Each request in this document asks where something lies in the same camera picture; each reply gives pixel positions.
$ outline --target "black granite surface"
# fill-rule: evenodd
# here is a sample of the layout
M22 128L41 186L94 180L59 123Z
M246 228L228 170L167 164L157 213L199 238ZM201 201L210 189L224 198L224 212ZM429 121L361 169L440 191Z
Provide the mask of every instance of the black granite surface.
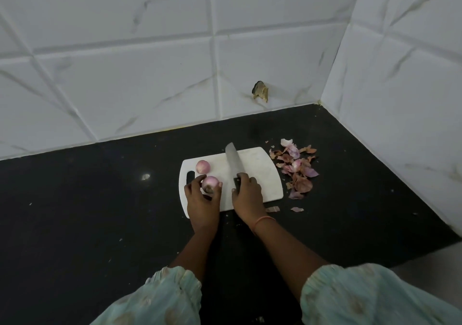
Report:
M391 267L460 240L321 106L260 113L1 161L0 322L88 324L192 236L178 196L183 159L223 152L231 141L268 150L281 138L317 148L320 176L305 199L267 205L278 205L273 217L326 260ZM233 211L221 214L202 291L203 324L300 317Z

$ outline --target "person's left arm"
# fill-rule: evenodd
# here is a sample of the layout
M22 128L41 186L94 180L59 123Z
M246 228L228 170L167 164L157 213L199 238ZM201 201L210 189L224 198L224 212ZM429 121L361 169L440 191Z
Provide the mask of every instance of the person's left arm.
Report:
M176 259L134 293L110 305L91 325L199 325L201 281L218 229L222 183L211 200L200 191L201 175L184 187L194 235Z

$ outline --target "white cutting board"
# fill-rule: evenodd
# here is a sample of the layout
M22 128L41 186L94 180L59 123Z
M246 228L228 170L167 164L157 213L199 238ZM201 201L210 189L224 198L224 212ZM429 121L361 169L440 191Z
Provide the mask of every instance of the white cutting board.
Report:
M282 191L281 179L279 177L278 170L268 153L264 151L263 148L244 149L238 150L237 152L239 153L239 157L249 177L255 177L257 182L262 186L263 202L282 199L284 193ZM230 172L226 154L222 153L190 158L183 161L180 169L180 178L178 180L178 191L180 193L180 200L184 214L189 218L187 211L188 200L184 194L186 175L189 171L194 171L195 177L199 176L199 174L195 171L196 164L199 160L206 160L210 163L211 170L207 173L207 175L217 177L218 180L223 182L220 211L232 210L231 189L235 188L234 180L233 175Z

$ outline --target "knife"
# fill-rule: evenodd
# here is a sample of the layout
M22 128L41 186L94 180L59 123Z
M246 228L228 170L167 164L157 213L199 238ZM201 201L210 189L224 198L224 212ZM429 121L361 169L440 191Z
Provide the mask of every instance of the knife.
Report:
M238 173L245 173L244 165L242 164L241 158L237 153L236 148L233 143L229 143L225 147L226 159L231 169L231 174L234 180L234 185L236 187L237 193L241 188L241 178L237 176Z

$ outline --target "bracelet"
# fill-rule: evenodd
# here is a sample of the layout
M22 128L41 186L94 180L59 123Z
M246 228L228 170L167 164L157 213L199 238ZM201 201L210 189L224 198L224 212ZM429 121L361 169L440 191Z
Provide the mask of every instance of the bracelet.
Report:
M258 222L261 221L262 219L265 219L265 218L269 218L269 219L272 219L272 220L276 221L273 217L270 217L270 216L262 216L262 217L258 218L254 223L254 227L251 228L251 231L252 231L252 233L254 233L254 235L255 235L255 227L257 226Z

